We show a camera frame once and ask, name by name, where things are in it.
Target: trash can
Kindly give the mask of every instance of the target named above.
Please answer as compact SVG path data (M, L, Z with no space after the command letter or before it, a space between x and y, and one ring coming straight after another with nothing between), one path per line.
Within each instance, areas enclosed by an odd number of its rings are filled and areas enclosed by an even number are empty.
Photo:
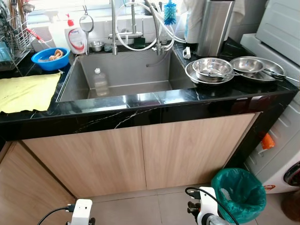
M266 206L264 187L246 170L222 169L212 179L211 186L215 189L217 199L241 224L255 219ZM218 209L225 220L234 223L222 207L218 206Z

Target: yellow towel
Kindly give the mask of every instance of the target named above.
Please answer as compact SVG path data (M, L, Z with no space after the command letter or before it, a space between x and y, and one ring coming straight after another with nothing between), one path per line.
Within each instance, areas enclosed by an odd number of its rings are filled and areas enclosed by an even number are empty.
M0 79L0 112L47 110L59 79L60 73Z

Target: stainless steel sink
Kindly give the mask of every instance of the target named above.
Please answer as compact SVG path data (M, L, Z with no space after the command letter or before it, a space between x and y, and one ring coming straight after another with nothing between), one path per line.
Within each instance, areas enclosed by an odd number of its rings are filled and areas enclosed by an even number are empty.
M109 94L95 91L94 70L106 74ZM103 98L193 87L174 52L157 56L152 50L76 57L58 97L59 102Z

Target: countertop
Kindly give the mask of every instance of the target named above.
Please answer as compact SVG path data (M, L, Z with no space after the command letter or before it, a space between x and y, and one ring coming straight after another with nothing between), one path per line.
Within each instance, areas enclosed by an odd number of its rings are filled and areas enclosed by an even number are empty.
M183 44L175 44L173 47L183 68L198 59L194 55L189 60L183 59L184 48ZM243 55L249 53L228 39L220 58L230 61ZM253 134L248 137L248 141L253 142L251 145L257 145L298 92L298 88L288 81L259 85L235 77L217 87L193 85L193 88L181 90L56 102L69 69L70 65L62 69L64 73L46 112L1 112L0 137L11 141L263 112L257 124L254 124L258 131L254 128ZM24 75L45 74L38 65L32 64L30 55L21 62L20 70ZM17 71L1 75L2 78L16 76L20 76Z

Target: white appliance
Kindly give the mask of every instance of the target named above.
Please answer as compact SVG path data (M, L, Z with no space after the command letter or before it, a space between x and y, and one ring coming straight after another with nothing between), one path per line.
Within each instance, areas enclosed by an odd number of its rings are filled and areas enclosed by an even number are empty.
M288 76L300 79L300 1L270 0L256 34L240 42L257 57L277 62ZM300 186L300 94L269 131L276 146L259 144L245 166L262 182L266 193L298 190Z

